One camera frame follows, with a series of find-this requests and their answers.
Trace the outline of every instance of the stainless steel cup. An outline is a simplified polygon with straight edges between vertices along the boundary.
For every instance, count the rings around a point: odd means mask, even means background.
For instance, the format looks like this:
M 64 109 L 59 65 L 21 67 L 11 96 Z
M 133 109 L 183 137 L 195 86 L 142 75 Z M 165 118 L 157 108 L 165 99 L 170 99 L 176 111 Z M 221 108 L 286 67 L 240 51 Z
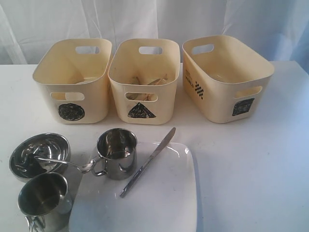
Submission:
M 67 180 L 58 173 L 32 178 L 18 196 L 18 207 L 26 215 L 31 232 L 61 230 L 69 221 L 72 205 Z
M 110 179 L 123 180 L 136 170 L 137 138 L 129 130 L 115 128 L 103 133 L 97 142 L 98 155 L 103 162 L 103 170 L 92 173 L 96 176 L 106 175 Z

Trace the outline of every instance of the plastic storage bin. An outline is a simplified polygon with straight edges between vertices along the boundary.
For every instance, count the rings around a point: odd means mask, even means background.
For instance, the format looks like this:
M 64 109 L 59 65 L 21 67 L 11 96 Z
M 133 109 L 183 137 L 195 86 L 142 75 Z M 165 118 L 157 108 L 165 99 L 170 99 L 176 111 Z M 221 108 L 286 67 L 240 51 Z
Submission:
M 77 47 L 98 53 L 79 54 Z M 69 39 L 54 44 L 33 73 L 47 106 L 60 123 L 95 123 L 109 109 L 107 70 L 112 43 L 105 39 Z
M 159 47 L 161 54 L 142 54 L 141 47 Z M 180 50 L 163 39 L 123 42 L 112 60 L 109 78 L 118 116 L 127 123 L 163 124 L 174 110 Z
M 192 53 L 203 45 L 212 50 Z M 212 122 L 226 123 L 252 115 L 273 73 L 270 62 L 230 36 L 183 44 L 183 87 Z

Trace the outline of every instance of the white square plate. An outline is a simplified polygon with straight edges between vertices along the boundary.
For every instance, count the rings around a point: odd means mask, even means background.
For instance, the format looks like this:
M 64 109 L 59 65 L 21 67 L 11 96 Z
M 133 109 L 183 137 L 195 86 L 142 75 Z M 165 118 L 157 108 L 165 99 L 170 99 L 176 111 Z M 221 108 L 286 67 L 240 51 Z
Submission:
M 157 145 L 138 143 L 137 169 Z M 122 199 L 119 194 L 129 180 L 85 174 L 73 205 L 70 232 L 196 232 L 196 181 L 187 146 L 170 143 Z

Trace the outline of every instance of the black triangle label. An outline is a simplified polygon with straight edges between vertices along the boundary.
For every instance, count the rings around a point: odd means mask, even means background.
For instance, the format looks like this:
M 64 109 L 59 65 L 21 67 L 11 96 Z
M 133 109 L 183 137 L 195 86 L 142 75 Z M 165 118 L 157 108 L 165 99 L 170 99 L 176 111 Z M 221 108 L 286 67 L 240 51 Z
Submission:
M 127 114 L 128 117 L 132 118 L 154 118 L 156 117 L 150 110 L 147 109 L 142 103 L 137 103 L 129 113 Z

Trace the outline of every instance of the white curtain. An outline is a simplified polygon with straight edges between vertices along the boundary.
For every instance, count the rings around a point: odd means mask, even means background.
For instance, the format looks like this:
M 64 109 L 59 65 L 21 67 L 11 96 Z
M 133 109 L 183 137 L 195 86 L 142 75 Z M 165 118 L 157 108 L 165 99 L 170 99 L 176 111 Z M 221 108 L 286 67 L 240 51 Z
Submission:
M 0 0 L 0 64 L 37 64 L 55 42 L 231 35 L 309 72 L 309 0 Z

